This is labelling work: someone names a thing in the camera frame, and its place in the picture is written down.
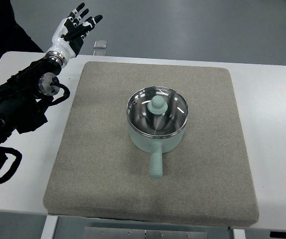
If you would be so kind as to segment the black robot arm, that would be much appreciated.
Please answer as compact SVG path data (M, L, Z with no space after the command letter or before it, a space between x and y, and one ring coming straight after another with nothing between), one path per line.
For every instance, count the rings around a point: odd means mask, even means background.
M17 171L22 154L4 143L14 130L34 131L47 122L46 110L70 96L69 89L57 78L67 59L55 51L32 62L0 85L0 184Z

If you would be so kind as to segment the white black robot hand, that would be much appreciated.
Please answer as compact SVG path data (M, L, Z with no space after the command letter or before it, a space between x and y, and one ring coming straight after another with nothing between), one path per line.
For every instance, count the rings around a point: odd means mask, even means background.
M102 15L87 16L89 9L79 4L64 18L52 36L52 46L46 52L46 58L56 61L64 68L70 59L78 56L84 39L103 19Z

